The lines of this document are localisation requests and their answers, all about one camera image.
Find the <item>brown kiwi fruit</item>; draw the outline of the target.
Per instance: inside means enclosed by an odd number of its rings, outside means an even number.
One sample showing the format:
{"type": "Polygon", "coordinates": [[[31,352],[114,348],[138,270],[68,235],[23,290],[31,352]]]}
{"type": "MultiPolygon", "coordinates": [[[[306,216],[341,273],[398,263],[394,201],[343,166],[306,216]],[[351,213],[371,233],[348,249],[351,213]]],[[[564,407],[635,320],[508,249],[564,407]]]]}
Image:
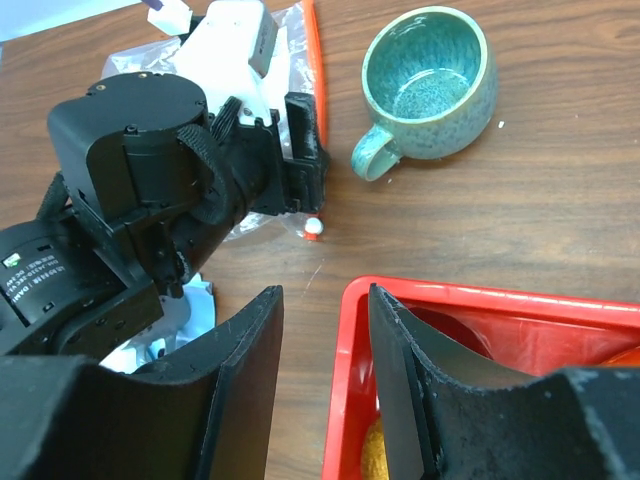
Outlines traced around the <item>brown kiwi fruit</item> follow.
{"type": "Polygon", "coordinates": [[[388,480],[382,420],[378,417],[369,427],[361,451],[361,475],[364,480],[388,480]]]}

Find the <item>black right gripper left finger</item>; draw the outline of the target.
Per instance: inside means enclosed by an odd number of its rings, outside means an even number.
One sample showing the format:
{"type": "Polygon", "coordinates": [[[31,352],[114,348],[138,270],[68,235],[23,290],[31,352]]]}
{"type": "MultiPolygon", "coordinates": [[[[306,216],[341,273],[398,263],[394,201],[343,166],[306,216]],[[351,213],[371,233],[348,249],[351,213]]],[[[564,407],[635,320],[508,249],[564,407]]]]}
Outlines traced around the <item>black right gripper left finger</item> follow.
{"type": "Polygon", "coordinates": [[[132,374],[84,356],[1,360],[5,479],[261,479],[281,286],[132,374]]]}

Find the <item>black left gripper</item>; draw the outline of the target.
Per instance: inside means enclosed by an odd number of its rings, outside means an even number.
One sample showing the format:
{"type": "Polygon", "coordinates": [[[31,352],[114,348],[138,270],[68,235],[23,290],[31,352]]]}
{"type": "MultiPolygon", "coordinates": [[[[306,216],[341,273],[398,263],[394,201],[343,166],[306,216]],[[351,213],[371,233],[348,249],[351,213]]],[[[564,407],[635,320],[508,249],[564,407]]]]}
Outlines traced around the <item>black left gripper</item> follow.
{"type": "Polygon", "coordinates": [[[119,74],[56,105],[47,127],[80,224],[120,265],[178,295],[248,214],[316,214],[329,158],[317,127],[290,128],[283,155],[272,124],[240,123],[230,97],[173,74],[119,74]]]}

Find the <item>clear orange zip top bag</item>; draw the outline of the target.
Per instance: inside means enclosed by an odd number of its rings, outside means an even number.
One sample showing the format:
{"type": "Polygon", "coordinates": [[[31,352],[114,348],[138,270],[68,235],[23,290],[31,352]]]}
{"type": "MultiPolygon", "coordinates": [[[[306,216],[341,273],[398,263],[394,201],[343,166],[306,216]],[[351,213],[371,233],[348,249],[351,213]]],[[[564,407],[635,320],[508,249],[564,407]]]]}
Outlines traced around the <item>clear orange zip top bag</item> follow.
{"type": "MultiPolygon", "coordinates": [[[[278,108],[278,129],[283,155],[291,158],[292,126],[302,127],[305,121],[311,121],[317,127],[321,143],[328,142],[326,88],[319,31],[312,1],[299,1],[285,9],[272,11],[270,15],[278,25],[278,34],[271,70],[264,79],[264,86],[273,94],[280,87],[289,88],[287,94],[281,97],[289,102],[289,106],[278,108]]],[[[178,50],[179,39],[171,37],[113,53],[107,58],[101,77],[142,70],[173,73],[172,58],[178,50]]]]}

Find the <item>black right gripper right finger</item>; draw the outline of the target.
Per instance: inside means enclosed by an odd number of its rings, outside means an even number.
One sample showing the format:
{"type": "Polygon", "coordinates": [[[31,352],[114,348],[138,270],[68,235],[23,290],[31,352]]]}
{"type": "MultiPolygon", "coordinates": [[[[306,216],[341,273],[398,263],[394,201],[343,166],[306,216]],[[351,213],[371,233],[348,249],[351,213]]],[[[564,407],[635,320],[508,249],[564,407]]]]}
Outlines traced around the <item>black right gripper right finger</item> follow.
{"type": "Polygon", "coordinates": [[[502,366],[368,294],[369,337],[394,479],[635,479],[639,372],[502,366]]]}

